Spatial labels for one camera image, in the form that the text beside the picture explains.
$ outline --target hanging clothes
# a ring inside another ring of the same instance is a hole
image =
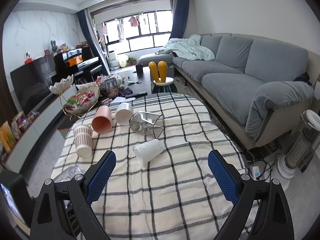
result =
[[[105,34],[105,35],[108,35],[108,30],[107,30],[107,26],[106,25],[102,26],[102,33]]]
[[[129,22],[131,23],[131,27],[139,26],[139,22],[135,16],[132,16],[130,18]]]
[[[123,24],[118,24],[118,33],[119,33],[119,41],[123,42],[126,41],[127,39],[124,37],[124,28]]]
[[[147,25],[147,17],[145,15],[140,15],[137,17],[137,20],[139,21],[139,25]]]

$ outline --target window frame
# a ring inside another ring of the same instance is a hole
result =
[[[123,19],[124,19],[124,18],[132,17],[132,16],[140,16],[142,13],[143,13],[143,14],[154,13],[154,14],[155,14],[155,23],[156,23],[156,31],[157,31],[157,32],[156,32],[156,33],[149,33],[149,34],[141,34],[141,28],[140,28],[140,25],[138,25],[139,35],[138,35],[138,36],[134,36],[134,37],[130,37],[130,38],[126,38],[126,40],[128,41],[129,49],[130,49],[130,50],[129,50],[129,51],[126,51],[126,52],[123,52],[123,53],[128,53],[128,52],[143,50],[143,49],[132,50],[129,41],[130,41],[130,40],[133,40],[133,39],[137,39],[137,38],[148,37],[148,36],[152,36],[153,47],[151,47],[151,48],[161,48],[162,46],[157,46],[157,47],[155,46],[154,35],[161,35],[161,34],[168,34],[168,33],[171,34],[171,32],[159,32],[156,12],[163,12],[163,11],[171,11],[171,10],[146,11],[146,12],[141,12],[141,13],[137,13],[137,14],[121,16],[121,18],[119,18],[119,19],[108,20],[108,21],[103,22],[102,24],[104,25],[104,24],[106,24],[106,23],[109,23],[109,22],[112,22],[112,21],[116,21],[116,20],[119,20],[120,24],[123,24]],[[105,46],[106,46],[107,50],[108,50],[108,46],[109,46],[109,45],[117,44],[117,43],[120,42],[119,40],[109,42],[108,35],[104,34],[103,36],[104,36]]]

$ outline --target screw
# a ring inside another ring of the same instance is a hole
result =
[[[81,180],[83,178],[83,175],[82,174],[77,174],[75,176],[75,180]]]
[[[280,184],[279,179],[273,179],[272,182],[273,182],[273,184],[276,184],[276,185],[279,185],[279,184]]]
[[[247,174],[242,174],[242,175],[241,175],[241,178],[242,178],[243,180],[249,180],[249,179],[250,179],[249,175],[247,175]]]
[[[44,184],[50,185],[50,184],[51,184],[51,181],[52,181],[52,179],[46,179],[46,180],[44,181]]]

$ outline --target window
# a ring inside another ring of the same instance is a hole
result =
[[[135,17],[139,26],[131,26],[130,19]],[[124,42],[119,42],[118,25],[123,24]],[[162,47],[167,44],[172,31],[171,11],[144,12],[140,15],[127,16],[122,19],[111,20],[103,23],[108,34],[105,36],[108,50],[115,50],[117,54]]]

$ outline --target blue mesh pad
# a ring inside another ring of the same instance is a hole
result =
[[[99,199],[115,166],[116,155],[114,152],[110,152],[88,185],[87,203],[89,206]]]
[[[231,178],[229,172],[225,169],[214,151],[211,151],[208,155],[208,166],[226,200],[231,201],[233,205],[236,205],[239,199],[236,183]]]

